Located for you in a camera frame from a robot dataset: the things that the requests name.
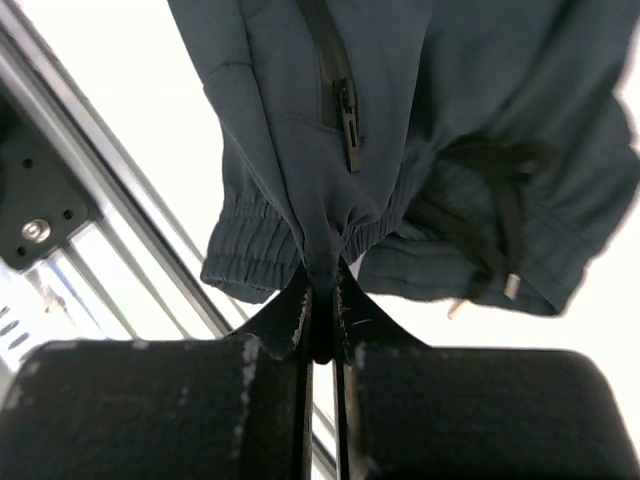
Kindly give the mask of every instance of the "white background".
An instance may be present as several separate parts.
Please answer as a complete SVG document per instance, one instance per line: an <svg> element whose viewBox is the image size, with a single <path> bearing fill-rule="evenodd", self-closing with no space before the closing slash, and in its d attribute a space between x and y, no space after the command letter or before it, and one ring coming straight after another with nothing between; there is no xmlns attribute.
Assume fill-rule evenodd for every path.
<svg viewBox="0 0 640 480"><path fill-rule="evenodd" d="M204 252L222 205L222 139L215 115L164 1L20 2L89 100ZM633 50L629 66L640 58ZM640 71L620 85L640 118ZM563 318L540 319L473 306L448 321L450 302L376 296L402 325L432 345L557 347L589 355L608 377L640 446L640 209L589 266ZM256 307L247 306L250 311ZM316 401L333 410L331 375L318 369Z"/></svg>

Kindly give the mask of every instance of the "dark gray fabric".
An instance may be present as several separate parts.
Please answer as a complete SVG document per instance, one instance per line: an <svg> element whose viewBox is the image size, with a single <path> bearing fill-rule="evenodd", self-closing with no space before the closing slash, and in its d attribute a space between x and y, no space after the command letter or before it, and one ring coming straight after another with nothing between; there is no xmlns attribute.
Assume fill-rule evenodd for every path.
<svg viewBox="0 0 640 480"><path fill-rule="evenodd" d="M518 299L496 282L481 303L562 311L640 178L611 94L640 3L326 1L358 91L356 174L340 132L319 124L316 52L294 0L169 1L225 141L225 203L202 280L262 302L302 257L326 292L339 255L368 251L359 281L369 292L461 296L473 266L402 216L435 164L456 206L499 238L480 179L434 163L456 138L480 133L547 140L560 153L527 192Z"/></svg>

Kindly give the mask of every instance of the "drawstring tip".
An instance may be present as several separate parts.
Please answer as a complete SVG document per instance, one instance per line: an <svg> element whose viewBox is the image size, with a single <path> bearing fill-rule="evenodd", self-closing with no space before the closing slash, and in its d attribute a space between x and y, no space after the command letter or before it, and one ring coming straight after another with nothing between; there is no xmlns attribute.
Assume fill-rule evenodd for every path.
<svg viewBox="0 0 640 480"><path fill-rule="evenodd" d="M462 310L464 310L465 307L470 303L471 301L468 298L461 298L456 303L454 303L453 307L451 307L451 309L449 310L449 313L447 314L447 317L449 317L449 320L453 320L455 317L457 317L460 314L460 312L462 312Z"/></svg>
<svg viewBox="0 0 640 480"><path fill-rule="evenodd" d="M520 288L520 275L517 273L510 273L509 278L507 278L507 284L504 289L504 294L506 297L514 301L518 296L518 289Z"/></svg>

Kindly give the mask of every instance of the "zipper pocket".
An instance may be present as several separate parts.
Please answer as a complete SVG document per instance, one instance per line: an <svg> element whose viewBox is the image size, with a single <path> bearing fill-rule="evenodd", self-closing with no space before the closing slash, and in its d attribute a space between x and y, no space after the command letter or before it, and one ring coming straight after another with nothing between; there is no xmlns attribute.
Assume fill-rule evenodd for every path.
<svg viewBox="0 0 640 480"><path fill-rule="evenodd" d="M349 57L325 0L296 0L318 53L322 77L321 121L342 130L347 142L347 168L362 169L356 89Z"/></svg>

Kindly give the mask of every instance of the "screw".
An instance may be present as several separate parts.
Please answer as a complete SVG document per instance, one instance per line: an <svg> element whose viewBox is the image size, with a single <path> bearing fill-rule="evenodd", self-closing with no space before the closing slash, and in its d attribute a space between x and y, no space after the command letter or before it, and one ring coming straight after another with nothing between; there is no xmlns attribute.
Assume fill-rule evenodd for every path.
<svg viewBox="0 0 640 480"><path fill-rule="evenodd" d="M29 242L42 243L51 236L51 225L40 218L31 220L22 227L22 236Z"/></svg>

